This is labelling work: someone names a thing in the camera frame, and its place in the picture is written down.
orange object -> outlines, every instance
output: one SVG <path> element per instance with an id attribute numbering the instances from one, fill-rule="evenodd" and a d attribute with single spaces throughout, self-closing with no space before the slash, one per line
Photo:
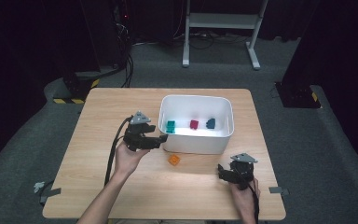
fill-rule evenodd
<path id="1" fill-rule="evenodd" d="M 172 165 L 177 165 L 177 163 L 179 163 L 179 161 L 180 161 L 180 158 L 174 154 L 172 154 L 170 156 L 170 158 L 168 159 L 168 162 Z"/>

wooden table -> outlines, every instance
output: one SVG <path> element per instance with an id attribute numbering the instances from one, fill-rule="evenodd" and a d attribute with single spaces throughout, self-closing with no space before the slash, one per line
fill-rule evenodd
<path id="1" fill-rule="evenodd" d="M 48 198 L 43 215 L 80 217 L 103 188 L 110 148 L 122 121 L 141 110 L 152 119 L 149 124 L 157 126 L 148 136 L 158 136 L 159 107 L 163 97 L 170 94 L 227 98 L 233 107 L 234 134 L 222 155 L 176 153 L 181 158 L 176 166 L 168 163 L 171 152 L 162 147 L 153 149 L 125 184 L 109 217 L 239 219 L 227 182 L 218 178 L 216 168 L 220 163 L 229 169 L 230 157 L 246 152 L 259 160 L 255 164 L 261 190 L 259 218 L 284 219 L 281 195 L 269 193 L 269 187 L 277 187 L 277 181 L 252 95 L 237 89 L 93 89 L 52 187 L 61 188 L 62 193 Z"/>

human hand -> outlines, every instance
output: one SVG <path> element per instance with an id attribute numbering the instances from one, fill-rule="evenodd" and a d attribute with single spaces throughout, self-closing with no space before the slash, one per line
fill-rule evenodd
<path id="1" fill-rule="evenodd" d="M 122 141 L 116 148 L 116 163 L 113 175 L 129 177 L 138 167 L 141 158 L 148 152 L 150 152 L 150 149 L 131 151 L 127 148 L 126 143 Z"/>
<path id="2" fill-rule="evenodd" d="M 234 199 L 235 206 L 240 213 L 244 224 L 255 223 L 255 201 L 252 190 L 247 188 L 239 190 L 238 184 L 228 183 L 231 188 L 231 194 Z M 252 189 L 255 190 L 257 198 L 260 198 L 260 189 L 258 188 L 258 180 L 255 178 L 249 183 Z"/>

dark background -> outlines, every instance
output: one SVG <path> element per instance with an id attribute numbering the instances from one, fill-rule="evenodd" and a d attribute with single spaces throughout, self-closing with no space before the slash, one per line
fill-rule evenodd
<path id="1" fill-rule="evenodd" d="M 73 26 L 68 26 L 67 34 L 77 34 L 82 42 L 89 67 L 83 70 L 98 67 L 98 56 L 91 53 L 96 49 L 90 38 L 92 28 L 88 16 L 82 14 L 82 7 L 90 1 L 72 0 L 67 11 L 48 13 L 52 7 L 43 1 L 0 1 L 0 151 L 20 126 L 45 104 L 44 87 L 52 80 L 62 77 L 56 63 L 49 54 L 46 40 L 46 24 L 60 13 L 75 15 Z M 170 42 L 170 33 L 176 31 L 182 1 L 151 0 L 150 7 L 162 7 L 158 11 L 140 7 L 145 1 L 124 1 L 127 3 L 128 15 L 137 11 L 138 17 L 143 12 L 147 15 L 147 23 L 162 24 L 168 32 L 151 32 L 148 34 L 145 27 L 136 18 L 128 21 L 129 28 L 133 28 L 135 35 L 145 35 L 152 39 L 167 40 Z M 192 1 L 203 12 L 221 10 L 222 12 L 241 13 L 240 8 L 246 4 L 246 10 L 256 11 L 256 0 L 224 1 Z M 265 19 L 260 29 L 259 38 L 273 39 L 281 36 L 283 41 L 303 37 L 295 57 L 299 61 L 296 72 L 299 77 L 309 80 L 309 84 L 321 85 L 328 100 L 339 119 L 345 134 L 349 137 L 358 153 L 358 1 L 354 0 L 325 0 L 316 10 L 315 17 L 307 30 L 314 9 L 319 1 L 316 0 L 276 0 L 269 1 Z M 167 18 L 165 23 L 158 23 L 161 17 Z M 181 22 L 178 34 L 183 32 L 184 21 Z M 64 33 L 54 34 L 59 41 L 67 40 Z M 62 49 L 64 54 L 78 55 L 69 49 Z M 70 63 L 68 67 L 74 71 L 85 63 Z"/>

metal stand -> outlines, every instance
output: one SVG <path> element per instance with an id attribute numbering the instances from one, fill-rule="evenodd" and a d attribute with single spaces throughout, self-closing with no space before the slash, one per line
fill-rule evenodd
<path id="1" fill-rule="evenodd" d="M 190 66 L 190 48 L 189 36 L 190 27 L 206 28 L 230 28 L 230 29 L 248 29 L 254 30 L 250 42 L 246 42 L 246 49 L 249 52 L 254 70 L 260 69 L 260 63 L 255 55 L 255 41 L 257 40 L 258 31 L 263 21 L 264 12 L 266 11 L 269 0 L 263 0 L 261 9 L 257 15 L 238 15 L 238 14 L 213 14 L 213 13 L 190 13 L 190 0 L 187 0 L 186 7 L 186 29 L 185 44 L 183 50 L 183 67 Z"/>

